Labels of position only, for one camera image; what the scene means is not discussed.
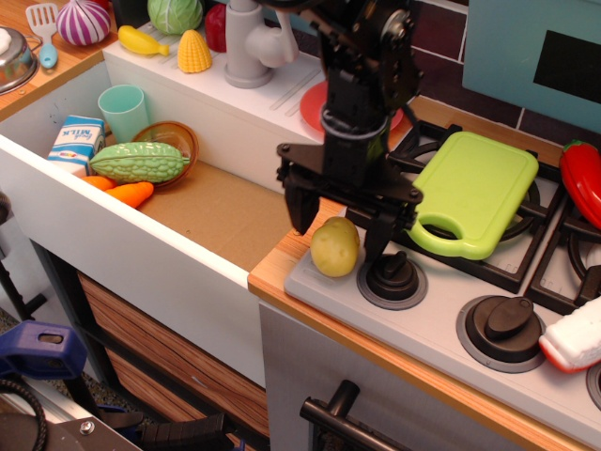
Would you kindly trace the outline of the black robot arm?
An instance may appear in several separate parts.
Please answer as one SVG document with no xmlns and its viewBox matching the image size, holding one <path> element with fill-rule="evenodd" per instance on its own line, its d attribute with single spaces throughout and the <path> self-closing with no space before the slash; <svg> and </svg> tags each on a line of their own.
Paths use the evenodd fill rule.
<svg viewBox="0 0 601 451">
<path fill-rule="evenodd" d="M 278 179 L 293 227 L 304 234 L 322 198 L 371 216 L 364 239 L 373 262 L 397 230 L 413 226 L 422 193 L 401 174 L 390 150 L 395 114 L 408 110 L 421 72 L 411 49 L 407 1 L 268 1 L 318 33 L 327 96 L 320 145 L 282 144 Z"/>
</svg>

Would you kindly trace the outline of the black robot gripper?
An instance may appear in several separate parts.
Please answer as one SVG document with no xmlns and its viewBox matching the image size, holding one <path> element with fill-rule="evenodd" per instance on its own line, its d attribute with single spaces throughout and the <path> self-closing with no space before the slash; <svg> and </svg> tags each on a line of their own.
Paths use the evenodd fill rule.
<svg viewBox="0 0 601 451">
<path fill-rule="evenodd" d="M 404 229 L 413 227 L 424 196 L 401 175 L 402 164 L 391 155 L 389 134 L 393 114 L 368 132 L 344 130 L 324 110 L 324 142 L 318 145 L 283 143 L 277 179 L 285 188 L 292 226 L 304 235 L 328 198 L 373 214 L 366 229 L 365 261 L 374 262 Z"/>
</svg>

